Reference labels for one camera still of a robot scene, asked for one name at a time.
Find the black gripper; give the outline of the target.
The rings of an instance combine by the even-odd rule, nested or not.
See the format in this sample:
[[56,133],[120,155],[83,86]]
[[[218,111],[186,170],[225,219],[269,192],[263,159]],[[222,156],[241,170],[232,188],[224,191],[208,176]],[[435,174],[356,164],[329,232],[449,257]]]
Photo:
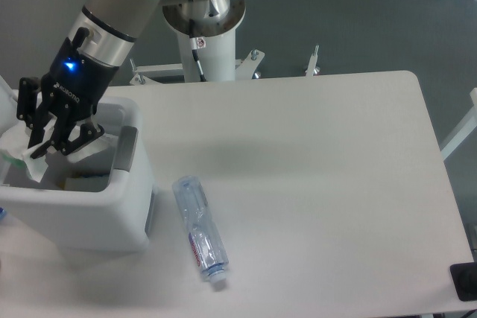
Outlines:
[[[64,156],[77,153],[105,134],[104,128],[91,120],[111,80],[119,70],[98,62],[79,48],[91,34],[80,27],[72,39],[65,38],[49,72],[41,80],[22,77],[19,80],[16,117],[31,131],[28,148],[32,159],[43,157],[48,149]],[[56,116],[53,132],[42,141],[45,126]]]

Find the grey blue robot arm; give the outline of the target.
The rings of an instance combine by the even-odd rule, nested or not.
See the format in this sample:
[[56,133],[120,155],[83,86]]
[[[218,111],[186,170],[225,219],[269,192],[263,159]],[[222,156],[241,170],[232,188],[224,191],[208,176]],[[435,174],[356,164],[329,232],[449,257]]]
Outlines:
[[48,72],[19,81],[16,116],[31,132],[32,159],[75,153],[104,134],[98,103],[157,8],[178,33],[188,82],[235,77],[234,47],[216,42],[234,34],[244,0],[87,0]]

